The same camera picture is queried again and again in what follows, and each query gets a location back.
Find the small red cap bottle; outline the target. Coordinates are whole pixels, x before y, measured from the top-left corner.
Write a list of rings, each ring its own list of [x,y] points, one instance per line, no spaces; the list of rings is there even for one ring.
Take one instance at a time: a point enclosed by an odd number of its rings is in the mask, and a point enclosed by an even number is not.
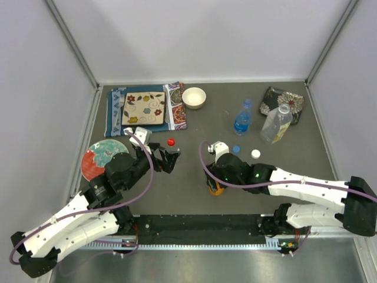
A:
[[[168,138],[166,145],[167,147],[166,147],[165,153],[167,154],[168,157],[171,157],[171,156],[179,157],[181,155],[181,151],[174,138],[172,137]]]

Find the orange juice bottle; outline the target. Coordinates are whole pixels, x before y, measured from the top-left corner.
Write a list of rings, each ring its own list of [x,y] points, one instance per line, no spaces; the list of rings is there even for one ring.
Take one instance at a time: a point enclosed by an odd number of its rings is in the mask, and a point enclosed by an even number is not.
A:
[[[209,192],[214,196],[220,196],[224,192],[224,187],[212,178],[207,179],[207,185],[209,186]]]

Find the white bottle cap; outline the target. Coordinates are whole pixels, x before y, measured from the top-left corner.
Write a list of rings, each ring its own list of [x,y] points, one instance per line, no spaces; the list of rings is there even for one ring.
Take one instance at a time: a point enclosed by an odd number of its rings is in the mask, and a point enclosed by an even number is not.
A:
[[[261,157],[261,152],[257,149],[251,151],[251,157],[254,159],[258,159]]]

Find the blue label water bottle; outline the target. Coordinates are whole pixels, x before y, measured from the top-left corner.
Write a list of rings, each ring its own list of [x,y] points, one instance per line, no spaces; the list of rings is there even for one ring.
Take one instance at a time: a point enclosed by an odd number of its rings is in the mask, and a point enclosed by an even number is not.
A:
[[[234,121],[234,132],[238,136],[244,136],[252,121],[252,101],[245,99],[242,104],[242,108]]]

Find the large clear plastic bottle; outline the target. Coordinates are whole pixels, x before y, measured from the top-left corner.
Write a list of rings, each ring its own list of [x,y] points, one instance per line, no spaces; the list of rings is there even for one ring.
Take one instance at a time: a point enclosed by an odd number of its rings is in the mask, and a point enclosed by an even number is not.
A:
[[[293,115],[288,104],[281,104],[270,111],[261,130],[264,142],[273,144],[282,139],[293,120]]]

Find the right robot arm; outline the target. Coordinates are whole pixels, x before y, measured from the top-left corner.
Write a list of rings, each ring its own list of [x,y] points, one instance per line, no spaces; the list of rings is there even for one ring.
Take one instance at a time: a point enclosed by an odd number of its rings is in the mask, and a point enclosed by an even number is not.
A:
[[[341,227],[355,235],[376,234],[376,194],[367,182],[353,176],[349,181],[321,180],[263,164],[247,164],[225,153],[205,166],[210,188],[240,188],[250,193],[301,200],[286,203],[274,213],[281,233],[309,226]]]

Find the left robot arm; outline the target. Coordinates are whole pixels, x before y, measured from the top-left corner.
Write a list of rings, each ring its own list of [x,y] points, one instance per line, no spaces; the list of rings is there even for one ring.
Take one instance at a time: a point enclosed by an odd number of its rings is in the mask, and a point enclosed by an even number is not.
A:
[[[171,173],[180,156],[159,143],[146,149],[136,146],[136,156],[116,153],[104,173],[90,180],[59,212],[38,228],[16,232],[11,241],[19,253],[18,263],[31,278],[54,269],[67,255],[103,236],[129,233],[134,217],[122,204],[122,193],[130,190],[146,173]]]

